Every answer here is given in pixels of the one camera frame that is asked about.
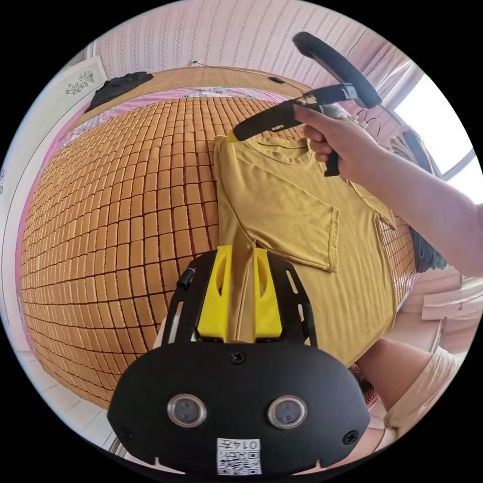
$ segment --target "wall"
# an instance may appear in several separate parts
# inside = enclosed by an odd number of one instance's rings
[[[324,40],[360,71],[371,70],[390,45],[358,22],[309,2],[184,0],[125,22],[88,49],[100,55],[108,77],[187,67],[198,60],[271,72],[313,87],[335,83],[294,47],[291,39],[300,31]]]
[[[83,72],[91,78],[79,83]],[[94,96],[107,79],[99,57],[59,73],[42,91],[23,119],[3,164],[0,194],[0,315],[17,350],[29,350],[15,291],[17,233],[23,208],[48,149],[60,129]],[[78,86],[79,92],[67,93]]]

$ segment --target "label sticker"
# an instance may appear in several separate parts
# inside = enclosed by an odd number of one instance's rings
[[[262,474],[260,440],[218,438],[216,466],[218,474],[237,476]]]

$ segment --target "fabric pile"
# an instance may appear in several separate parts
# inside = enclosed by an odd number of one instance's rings
[[[122,77],[114,77],[104,82],[104,85],[96,91],[94,97],[85,112],[100,106],[134,88],[150,81],[154,76],[147,72],[134,72]]]
[[[409,126],[398,129],[396,136],[390,140],[391,151],[398,156],[416,164],[425,171],[436,176],[435,162],[426,149],[421,137]],[[429,269],[444,269],[448,262],[419,233],[409,227],[413,238],[415,265],[418,273]]]

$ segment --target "bed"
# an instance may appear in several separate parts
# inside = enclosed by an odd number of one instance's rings
[[[307,90],[215,70],[191,68],[199,77],[184,84],[182,73],[155,74],[80,116],[26,207],[17,280],[32,346],[49,374],[103,408],[153,346],[179,274],[218,244],[214,136]],[[408,226],[396,220],[382,236],[400,306],[416,270]]]

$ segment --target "window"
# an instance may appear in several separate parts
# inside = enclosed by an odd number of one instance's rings
[[[483,173],[458,116],[424,75],[394,112],[422,138],[443,178],[475,203],[483,203]]]
[[[483,203],[483,173],[476,156],[448,183],[471,198],[473,203]]]

